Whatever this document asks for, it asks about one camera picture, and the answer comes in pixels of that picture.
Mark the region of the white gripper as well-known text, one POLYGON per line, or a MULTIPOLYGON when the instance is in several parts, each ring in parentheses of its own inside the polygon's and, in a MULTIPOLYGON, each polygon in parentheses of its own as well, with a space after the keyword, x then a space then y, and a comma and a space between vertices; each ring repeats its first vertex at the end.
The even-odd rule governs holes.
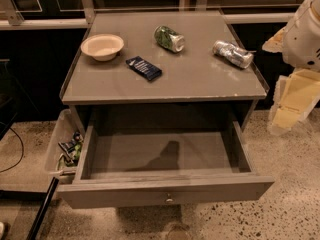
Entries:
POLYGON ((304 121, 320 101, 320 72, 313 71, 320 70, 320 0, 305 0, 262 49, 282 53, 284 62, 296 67, 289 76, 279 76, 269 112, 268 130, 280 136, 304 121))

